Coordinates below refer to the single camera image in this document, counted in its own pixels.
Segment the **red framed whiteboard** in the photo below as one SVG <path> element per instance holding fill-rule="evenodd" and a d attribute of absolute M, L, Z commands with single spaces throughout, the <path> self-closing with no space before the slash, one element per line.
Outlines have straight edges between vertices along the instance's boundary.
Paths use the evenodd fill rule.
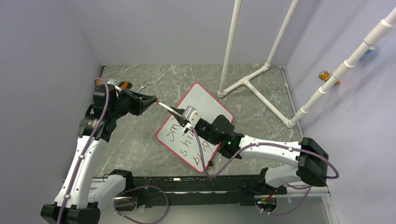
<path fill-rule="evenodd" d="M 205 162 L 207 168 L 219 144 L 213 145 L 200 137 L 199 145 L 194 132 L 189 128 L 194 127 L 198 131 L 199 119 L 211 124 L 219 115 L 224 115 L 232 123 L 234 116 L 200 83 L 194 83 L 189 88 L 176 108 L 187 110 L 181 113 L 182 121 L 187 121 L 187 128 L 179 124 L 179 116 L 170 115 L 158 130 L 156 138 L 190 167 L 203 173 L 202 162 Z"/>

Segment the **white marker pen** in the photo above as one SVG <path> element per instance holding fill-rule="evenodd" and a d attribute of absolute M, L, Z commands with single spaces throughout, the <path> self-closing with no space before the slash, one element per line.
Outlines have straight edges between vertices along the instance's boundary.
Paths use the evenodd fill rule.
<path fill-rule="evenodd" d="M 160 102 L 160 101 L 158 101 L 157 103 L 158 103 L 160 106 L 162 106 L 163 108 L 165 108 L 166 110 L 168 110 L 168 111 L 173 111 L 172 107 L 169 107 L 168 105 L 166 105 L 166 104 L 164 104 L 164 103 L 162 103 L 162 102 Z"/>

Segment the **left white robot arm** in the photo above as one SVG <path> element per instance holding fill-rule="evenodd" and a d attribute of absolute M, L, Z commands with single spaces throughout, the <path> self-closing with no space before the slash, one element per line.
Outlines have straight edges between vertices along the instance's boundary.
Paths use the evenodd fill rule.
<path fill-rule="evenodd" d="M 122 86 L 98 84 L 93 102 L 79 124 L 77 147 L 67 177 L 52 204 L 45 204 L 41 217 L 49 224 L 97 224 L 101 211 L 119 193 L 134 190 L 132 172 L 116 169 L 95 190 L 91 183 L 117 120 L 127 114 L 142 115 L 155 96 L 133 92 Z"/>

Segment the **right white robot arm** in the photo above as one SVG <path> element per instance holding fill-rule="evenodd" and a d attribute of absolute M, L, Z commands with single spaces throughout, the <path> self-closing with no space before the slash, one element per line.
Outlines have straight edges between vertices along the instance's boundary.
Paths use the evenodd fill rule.
<path fill-rule="evenodd" d="M 208 122 L 202 118 L 201 112 L 191 106 L 187 109 L 171 107 L 169 112 L 184 132 L 191 131 L 205 141 L 218 145 L 218 152 L 230 161 L 258 158 L 282 163 L 280 167 L 261 170 L 257 187 L 264 194 L 299 181 L 314 187 L 326 186 L 329 155 L 312 138 L 304 137 L 300 142 L 260 140 L 236 133 L 234 125 L 223 114 Z"/>

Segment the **black orange brush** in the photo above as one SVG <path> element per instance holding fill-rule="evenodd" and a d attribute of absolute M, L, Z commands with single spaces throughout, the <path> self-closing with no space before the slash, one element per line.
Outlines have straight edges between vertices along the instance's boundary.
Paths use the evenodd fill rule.
<path fill-rule="evenodd" d="M 119 87 L 122 89 L 131 89 L 133 87 L 133 84 L 128 81 L 122 81 L 119 83 Z"/>

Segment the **silver wrench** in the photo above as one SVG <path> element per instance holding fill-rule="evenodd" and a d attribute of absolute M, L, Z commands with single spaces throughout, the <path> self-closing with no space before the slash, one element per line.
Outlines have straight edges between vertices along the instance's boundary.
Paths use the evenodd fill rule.
<path fill-rule="evenodd" d="M 147 81 L 142 81 L 139 84 L 138 89 L 136 90 L 136 93 L 140 93 L 141 90 L 143 90 L 144 88 L 146 88 L 148 86 L 148 82 Z"/>

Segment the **white pvc pipe frame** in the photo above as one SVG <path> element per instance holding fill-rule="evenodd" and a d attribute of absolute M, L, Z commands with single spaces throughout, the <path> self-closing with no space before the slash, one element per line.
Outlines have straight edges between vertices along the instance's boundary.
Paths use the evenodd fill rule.
<path fill-rule="evenodd" d="M 242 77 L 236 83 L 234 83 L 226 88 L 225 87 L 226 77 L 227 77 L 231 54 L 232 54 L 233 45 L 234 45 L 234 41 L 235 41 L 236 30 L 237 30 L 238 22 L 240 19 L 242 2 L 243 2 L 242 0 L 236 0 L 234 2 L 233 13 L 232 13 L 232 18 L 231 18 L 231 25 L 230 25 L 228 39 L 227 39 L 226 52 L 225 52 L 225 57 L 224 57 L 224 62 L 223 62 L 223 67 L 222 67 L 222 73 L 221 73 L 221 77 L 220 77 L 219 88 L 217 91 L 217 96 L 219 98 L 223 98 L 228 93 L 234 91 L 238 87 L 245 86 L 250 91 L 252 91 L 252 93 L 254 93 L 282 121 L 282 123 L 286 127 L 292 128 L 294 126 L 294 124 L 292 124 L 290 122 L 290 119 L 288 119 L 286 116 L 284 116 L 272 103 L 270 103 L 270 101 L 267 98 L 265 98 L 264 95 L 262 95 L 258 91 L 257 88 L 255 88 L 253 86 L 253 84 L 251 83 L 251 80 L 254 77 L 266 72 L 270 68 L 272 59 L 273 59 L 273 57 L 276 53 L 276 50 L 280 44 L 280 41 L 285 33 L 285 30 L 292 18 L 292 15 L 297 7 L 298 0 L 292 0 L 290 7 L 287 11 L 287 14 L 286 14 L 283 22 L 282 22 L 280 30 L 277 34 L 277 37 L 275 39 L 275 42 L 272 46 L 272 49 L 270 51 L 270 54 L 269 54 L 265 64 L 262 67 L 260 67 L 258 70 L 254 71 L 253 73 L 251 73 L 249 75 Z"/>

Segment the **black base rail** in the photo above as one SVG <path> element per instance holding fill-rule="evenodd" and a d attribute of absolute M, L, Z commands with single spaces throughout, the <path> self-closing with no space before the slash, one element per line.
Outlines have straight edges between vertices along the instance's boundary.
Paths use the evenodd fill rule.
<path fill-rule="evenodd" d="M 116 195 L 122 210 L 129 202 L 137 207 L 238 204 L 253 206 L 257 200 L 284 195 L 285 187 L 272 189 L 259 175 L 134 177 L 133 185 Z"/>

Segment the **aluminium frame rail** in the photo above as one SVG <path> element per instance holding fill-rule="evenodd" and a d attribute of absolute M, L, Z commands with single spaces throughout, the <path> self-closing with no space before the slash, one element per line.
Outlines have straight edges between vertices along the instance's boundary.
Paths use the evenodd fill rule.
<path fill-rule="evenodd" d="M 61 203 L 44 205 L 41 216 L 50 224 L 97 224 L 101 211 L 113 203 L 115 213 L 122 216 L 123 211 L 146 206 L 216 205 L 238 204 L 256 206 L 261 213 L 270 216 L 285 216 L 297 211 L 308 196 L 330 196 L 326 189 L 309 186 L 281 186 L 275 190 L 263 189 L 261 192 L 249 189 L 246 184 L 232 184 L 224 180 L 204 180 L 187 178 L 181 181 L 170 179 L 138 179 L 138 187 L 133 186 L 124 192 L 110 193 L 107 198 L 100 184 L 88 196 L 87 205 L 78 208 L 76 203 L 61 207 Z"/>

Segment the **orange yellow wall fitting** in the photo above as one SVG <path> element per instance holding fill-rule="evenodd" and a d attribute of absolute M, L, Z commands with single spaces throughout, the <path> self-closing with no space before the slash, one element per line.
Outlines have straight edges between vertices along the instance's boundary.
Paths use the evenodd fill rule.
<path fill-rule="evenodd" d="M 318 77 L 320 80 L 327 82 L 329 80 L 329 78 L 331 77 L 331 74 L 328 71 L 323 70 L 318 74 Z"/>

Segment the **blue wall fitting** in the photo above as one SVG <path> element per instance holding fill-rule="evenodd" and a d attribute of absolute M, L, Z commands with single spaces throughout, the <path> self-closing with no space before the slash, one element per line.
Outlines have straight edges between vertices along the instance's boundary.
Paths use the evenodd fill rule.
<path fill-rule="evenodd" d="M 373 46 L 371 46 L 365 53 L 364 53 L 364 55 L 368 55 L 368 54 L 370 54 L 372 51 L 374 51 L 375 50 L 375 46 L 373 45 Z"/>

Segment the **white pipe on wall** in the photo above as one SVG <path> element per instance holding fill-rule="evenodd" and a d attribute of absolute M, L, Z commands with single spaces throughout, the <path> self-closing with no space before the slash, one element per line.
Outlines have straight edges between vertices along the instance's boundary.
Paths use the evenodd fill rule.
<path fill-rule="evenodd" d="M 338 66 L 338 68 L 329 77 L 327 82 L 325 82 L 314 92 L 308 102 L 303 105 L 295 113 L 294 117 L 289 119 L 285 125 L 288 128 L 292 128 L 300 119 L 305 117 L 314 104 L 318 102 L 325 94 L 327 94 L 337 81 L 339 81 L 350 70 L 352 70 L 362 56 L 392 30 L 395 23 L 396 9 L 393 8 L 393 10 L 384 19 L 382 19 L 377 25 L 373 27 L 373 29 L 363 39 L 363 42 L 360 44 L 360 46 L 357 47 L 357 49 L 349 56 L 348 59 L 344 60 Z"/>

